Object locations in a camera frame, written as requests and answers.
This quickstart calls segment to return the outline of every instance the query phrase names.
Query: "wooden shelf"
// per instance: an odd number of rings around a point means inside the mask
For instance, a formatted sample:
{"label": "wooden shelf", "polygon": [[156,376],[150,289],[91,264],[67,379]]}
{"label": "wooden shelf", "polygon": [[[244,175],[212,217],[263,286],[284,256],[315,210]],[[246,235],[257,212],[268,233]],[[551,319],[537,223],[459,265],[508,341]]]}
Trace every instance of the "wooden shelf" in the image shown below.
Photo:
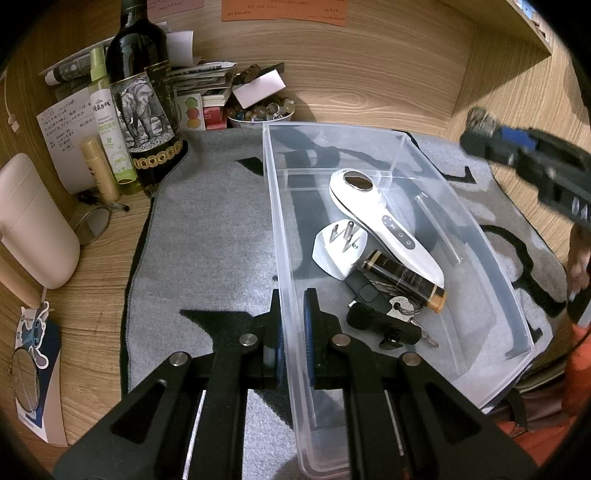
{"label": "wooden shelf", "polygon": [[514,0],[441,0],[480,25],[525,40],[552,55],[552,46]]}

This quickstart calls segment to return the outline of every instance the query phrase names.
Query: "white handheld massager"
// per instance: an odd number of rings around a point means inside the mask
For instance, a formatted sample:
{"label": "white handheld massager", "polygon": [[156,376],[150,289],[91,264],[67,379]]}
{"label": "white handheld massager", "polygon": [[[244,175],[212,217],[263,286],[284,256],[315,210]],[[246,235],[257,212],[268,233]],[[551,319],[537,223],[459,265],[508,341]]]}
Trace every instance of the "white handheld massager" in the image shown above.
{"label": "white handheld massager", "polygon": [[330,176],[330,197],[354,222],[371,232],[398,260],[411,270],[443,288],[441,267],[388,210],[386,199],[372,180],[351,168]]}

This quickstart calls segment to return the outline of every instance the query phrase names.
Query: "dark glass bottle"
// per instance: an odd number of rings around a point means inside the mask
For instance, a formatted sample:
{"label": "dark glass bottle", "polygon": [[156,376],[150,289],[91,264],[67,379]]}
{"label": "dark glass bottle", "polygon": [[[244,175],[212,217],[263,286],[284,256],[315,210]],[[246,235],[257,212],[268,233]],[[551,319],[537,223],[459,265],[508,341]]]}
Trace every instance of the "dark glass bottle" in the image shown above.
{"label": "dark glass bottle", "polygon": [[147,0],[122,0],[121,28],[105,63],[127,149],[144,190],[151,191],[184,151],[166,34],[148,20]]}

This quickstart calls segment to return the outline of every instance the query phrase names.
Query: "gray mat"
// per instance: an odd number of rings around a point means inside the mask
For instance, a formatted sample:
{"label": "gray mat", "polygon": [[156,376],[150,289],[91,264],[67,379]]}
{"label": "gray mat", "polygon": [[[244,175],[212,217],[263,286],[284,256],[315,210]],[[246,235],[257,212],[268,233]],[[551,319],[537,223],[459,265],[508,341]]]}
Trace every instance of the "gray mat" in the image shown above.
{"label": "gray mat", "polygon": [[[542,351],[564,308],[561,264],[485,162],[467,158],[456,144],[415,138],[479,223],[496,227],[489,239],[515,280],[532,330],[540,329],[536,350]],[[213,131],[188,141],[187,156],[153,200],[145,243],[138,246],[122,325],[124,392],[175,351],[203,355],[245,333],[251,316],[268,310],[277,287],[269,194],[257,160],[263,158],[260,131]],[[245,479],[305,478],[290,426],[285,380],[275,394],[249,395]]]}

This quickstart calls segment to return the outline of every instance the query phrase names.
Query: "hand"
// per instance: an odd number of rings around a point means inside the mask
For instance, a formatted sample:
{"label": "hand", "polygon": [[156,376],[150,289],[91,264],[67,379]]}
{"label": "hand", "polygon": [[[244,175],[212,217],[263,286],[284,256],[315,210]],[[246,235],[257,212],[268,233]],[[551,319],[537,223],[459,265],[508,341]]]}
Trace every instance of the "hand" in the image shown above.
{"label": "hand", "polygon": [[566,265],[567,285],[570,294],[576,294],[589,286],[587,266],[591,258],[591,232],[576,223],[570,231],[569,261]]}

